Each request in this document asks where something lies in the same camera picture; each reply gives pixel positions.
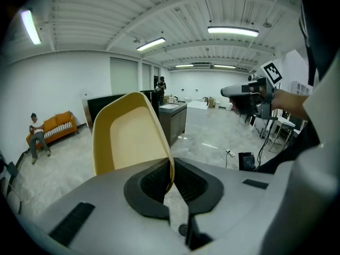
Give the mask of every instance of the striped cushion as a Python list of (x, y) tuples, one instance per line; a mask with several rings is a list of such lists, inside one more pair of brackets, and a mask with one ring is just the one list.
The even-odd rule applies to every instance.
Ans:
[(44, 138), (47, 139), (48, 137), (51, 137), (52, 135), (58, 133), (58, 132), (61, 132), (63, 130), (66, 130), (66, 129), (70, 129), (72, 128), (72, 123), (71, 122), (68, 122), (66, 124), (63, 124), (63, 125), (59, 125), (57, 126), (56, 128), (50, 130), (50, 131), (47, 131), (44, 135)]

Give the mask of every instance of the power strip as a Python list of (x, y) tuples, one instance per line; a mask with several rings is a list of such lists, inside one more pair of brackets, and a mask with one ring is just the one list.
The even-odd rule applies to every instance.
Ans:
[(235, 157), (235, 153), (232, 152), (229, 148), (227, 148), (227, 152), (228, 152), (229, 155), (232, 156), (233, 158)]

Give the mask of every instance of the ceiling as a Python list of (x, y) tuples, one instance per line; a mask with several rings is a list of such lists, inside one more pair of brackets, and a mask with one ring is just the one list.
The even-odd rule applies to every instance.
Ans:
[[(301, 0), (30, 0), (41, 39), (34, 45), (20, 15), (2, 52), (8, 63), (66, 50), (102, 50), (173, 68), (218, 63), (250, 72), (293, 49), (303, 49), (298, 25)], [(271, 28), (262, 24), (267, 21)], [(256, 29), (259, 36), (209, 34), (208, 26)], [(139, 52), (142, 44), (166, 42)]]

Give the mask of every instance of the gray kitchen island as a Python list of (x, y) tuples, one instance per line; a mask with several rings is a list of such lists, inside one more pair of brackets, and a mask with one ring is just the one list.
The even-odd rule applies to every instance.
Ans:
[(186, 103), (165, 104), (159, 107), (159, 122), (169, 146), (185, 132)]

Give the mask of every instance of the ceiling beam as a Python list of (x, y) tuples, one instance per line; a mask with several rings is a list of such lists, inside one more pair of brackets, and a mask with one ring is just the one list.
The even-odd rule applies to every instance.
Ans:
[[(120, 32), (118, 32), (107, 44), (106, 50), (110, 50), (114, 44), (120, 40), (126, 32), (131, 31), (135, 27), (139, 26), (143, 22), (145, 22), (147, 19), (154, 17), (157, 14), (161, 14), (163, 11), (172, 9), (177, 6), (181, 6), (183, 4), (188, 4), (192, 2), (197, 2), (200, 0), (167, 0), (163, 3), (158, 4), (157, 6), (152, 7), (151, 9), (145, 11), (135, 19), (133, 19), (128, 25), (126, 25)], [(246, 1), (253, 1), (260, 4), (265, 4), (268, 6), (271, 6), (274, 0), (246, 0)], [(280, 10), (283, 10), (285, 12), (291, 13), (293, 15), (299, 16), (300, 9), (298, 6), (292, 5), (287, 1), (284, 0), (278, 0), (276, 3), (276, 7)]]
[[(12, 63), (35, 57), (35, 56), (40, 56), (40, 55), (46, 55), (46, 54), (52, 54), (54, 53), (53, 51), (49, 50), (48, 46), (46, 46), (46, 50), (41, 50), (41, 49), (27, 49), (24, 52), (17, 53), (17, 52), (12, 52), (9, 55), (5, 56), (5, 65), (10, 65)], [(137, 52), (131, 52), (126, 49), (121, 49), (121, 48), (113, 48), (111, 51), (104, 51), (103, 46), (98, 46), (96, 44), (84, 44), (84, 43), (72, 43), (72, 44), (60, 44), (58, 53), (61, 52), (97, 52), (99, 53), (104, 53), (104, 54), (109, 54), (110, 57), (115, 57), (115, 58), (122, 58), (125, 60), (131, 60), (131, 61), (139, 61), (141, 60), (141, 57)], [(156, 61), (152, 60), (144, 60), (145, 63), (155, 65), (155, 66), (160, 66), (160, 67), (166, 67), (163, 65), (160, 65)]]
[[(163, 52), (169, 52), (169, 51), (174, 51), (174, 50), (179, 50), (179, 49), (184, 49), (184, 48), (190, 48), (190, 47), (226, 46), (226, 47), (238, 47), (238, 48), (247, 49), (248, 45), (249, 44), (247, 42), (230, 41), (230, 40), (193, 41), (193, 42), (186, 42), (186, 43), (183, 43), (183, 44), (173, 45), (173, 46), (169, 46), (169, 47), (165, 47), (165, 48), (162, 48), (162, 49), (157, 49), (157, 50), (148, 52), (148, 53), (143, 55), (143, 58), (155, 56), (155, 55), (161, 54)], [(266, 54), (269, 54), (269, 55), (275, 54), (274, 49), (269, 48), (269, 47), (265, 47), (265, 46), (262, 46), (262, 45), (254, 45), (253, 44), (250, 49), (254, 50), (254, 51), (266, 53)]]
[[(179, 59), (179, 61), (181, 61), (182, 63), (194, 63), (194, 62), (214, 63), (214, 62), (217, 62), (217, 63), (223, 63), (225, 65), (233, 66), (233, 64), (237, 64), (239, 60), (237, 58), (224, 58), (224, 57), (194, 57), (194, 58)], [(175, 59), (172, 59), (170, 61), (163, 61), (161, 63), (161, 65), (173, 65), (173, 64), (179, 64), (179, 62), (176, 61)], [(254, 67), (257, 65), (256, 62), (250, 62), (244, 59), (240, 61), (240, 64), (246, 65), (249, 67)]]

